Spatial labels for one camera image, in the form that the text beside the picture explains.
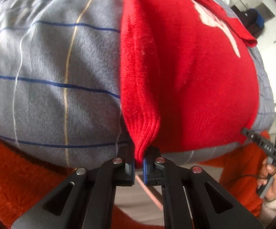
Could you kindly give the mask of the person's right hand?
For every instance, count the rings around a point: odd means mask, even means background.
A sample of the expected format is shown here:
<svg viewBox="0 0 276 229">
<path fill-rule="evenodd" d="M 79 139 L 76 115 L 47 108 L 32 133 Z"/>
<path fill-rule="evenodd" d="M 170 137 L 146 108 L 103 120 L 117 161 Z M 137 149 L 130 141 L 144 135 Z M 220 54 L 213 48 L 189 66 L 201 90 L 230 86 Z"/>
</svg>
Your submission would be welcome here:
<svg viewBox="0 0 276 229">
<path fill-rule="evenodd" d="M 276 199 L 276 143 L 259 139 L 257 146 L 267 155 L 257 175 L 257 195 L 261 199 L 273 201 Z"/>
</svg>

